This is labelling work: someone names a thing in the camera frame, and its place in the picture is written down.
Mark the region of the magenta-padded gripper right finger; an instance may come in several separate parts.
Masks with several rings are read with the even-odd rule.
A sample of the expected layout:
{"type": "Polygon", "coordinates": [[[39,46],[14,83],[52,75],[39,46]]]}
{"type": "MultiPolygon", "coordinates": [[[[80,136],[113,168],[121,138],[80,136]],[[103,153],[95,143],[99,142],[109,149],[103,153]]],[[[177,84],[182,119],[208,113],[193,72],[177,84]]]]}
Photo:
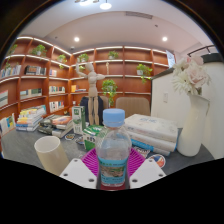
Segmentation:
{"type": "Polygon", "coordinates": [[[128,178],[131,189],[141,188],[165,176],[166,174],[154,159],[145,159],[135,149],[131,149],[128,159],[128,178]]]}

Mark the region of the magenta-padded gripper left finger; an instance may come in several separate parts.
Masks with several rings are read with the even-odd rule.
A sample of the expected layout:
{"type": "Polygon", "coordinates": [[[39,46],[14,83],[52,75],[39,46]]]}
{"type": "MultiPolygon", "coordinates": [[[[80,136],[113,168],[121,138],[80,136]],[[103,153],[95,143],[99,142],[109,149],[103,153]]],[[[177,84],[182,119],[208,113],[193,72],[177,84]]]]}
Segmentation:
{"type": "Polygon", "coordinates": [[[95,189],[99,174],[99,163],[95,149],[91,149],[81,159],[74,158],[60,177],[78,186],[95,189]]]}

